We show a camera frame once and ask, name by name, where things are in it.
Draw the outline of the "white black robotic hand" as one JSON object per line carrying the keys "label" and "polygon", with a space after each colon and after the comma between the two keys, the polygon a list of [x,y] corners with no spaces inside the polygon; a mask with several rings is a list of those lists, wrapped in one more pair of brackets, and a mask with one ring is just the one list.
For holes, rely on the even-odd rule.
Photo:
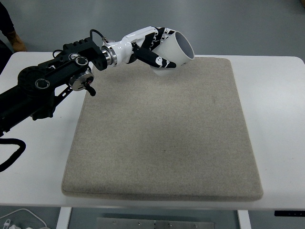
{"label": "white black robotic hand", "polygon": [[174,32],[175,30],[165,27],[148,26],[125,35],[119,42],[105,41],[101,52],[106,57],[107,65],[111,67],[140,60],[151,67],[173,69],[177,67],[176,63],[154,53],[153,50]]}

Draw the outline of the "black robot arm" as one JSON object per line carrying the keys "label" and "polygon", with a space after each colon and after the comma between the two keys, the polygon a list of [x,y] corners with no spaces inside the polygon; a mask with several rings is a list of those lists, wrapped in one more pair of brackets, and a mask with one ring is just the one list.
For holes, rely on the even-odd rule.
{"label": "black robot arm", "polygon": [[105,55],[89,36],[65,44],[56,50],[53,59],[23,69],[18,83],[0,95],[0,133],[9,132],[28,118],[52,117],[56,106],[65,98],[55,95],[55,89],[69,85],[72,77],[86,72],[89,63],[99,70],[107,67]]}

